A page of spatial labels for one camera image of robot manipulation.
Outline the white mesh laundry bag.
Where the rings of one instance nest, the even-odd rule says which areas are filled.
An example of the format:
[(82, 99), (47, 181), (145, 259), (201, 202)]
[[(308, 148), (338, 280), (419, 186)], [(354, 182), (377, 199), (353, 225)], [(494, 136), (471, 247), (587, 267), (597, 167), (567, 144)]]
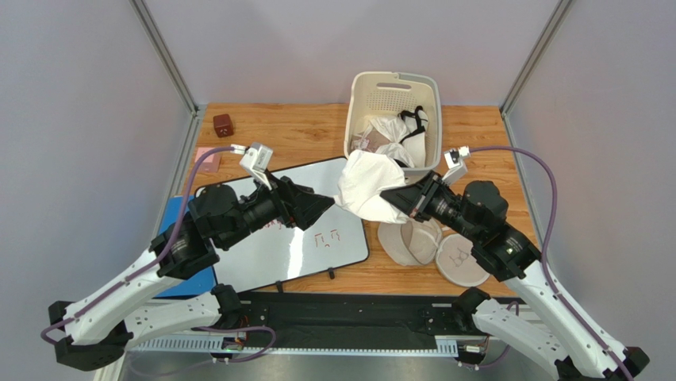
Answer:
[(405, 224), (382, 223), (378, 241), (396, 264), (420, 267), (435, 264), (449, 282), (461, 287), (478, 287), (490, 274), (471, 255), (472, 243), (453, 233), (445, 235), (435, 221), (407, 221)]

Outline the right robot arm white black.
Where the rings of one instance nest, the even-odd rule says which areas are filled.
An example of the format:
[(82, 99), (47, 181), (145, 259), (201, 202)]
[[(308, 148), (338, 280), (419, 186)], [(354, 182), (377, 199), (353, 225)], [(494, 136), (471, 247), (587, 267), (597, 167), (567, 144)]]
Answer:
[(557, 380), (632, 380), (649, 364), (647, 353), (626, 347), (569, 299), (541, 251), (506, 221), (509, 204), (490, 181), (473, 181), (455, 194), (434, 172), (381, 197), (417, 221), (435, 219), (472, 243), (478, 265), (531, 308), (546, 329), (510, 313), (476, 287), (453, 307), (466, 323), (504, 341)]

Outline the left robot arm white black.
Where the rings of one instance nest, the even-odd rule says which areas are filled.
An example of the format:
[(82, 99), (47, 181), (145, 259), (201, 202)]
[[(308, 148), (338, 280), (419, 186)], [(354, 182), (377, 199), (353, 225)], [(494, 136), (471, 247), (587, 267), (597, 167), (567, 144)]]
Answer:
[(272, 178), (241, 196), (224, 184), (207, 186), (182, 204), (178, 220), (115, 279), (79, 302), (49, 307), (52, 328), (63, 331), (54, 344), (56, 361), (93, 371), (158, 337), (187, 329), (231, 329), (241, 304), (229, 285), (158, 307), (148, 301), (213, 266), (219, 251), (269, 223), (308, 229), (334, 202), (287, 177)]

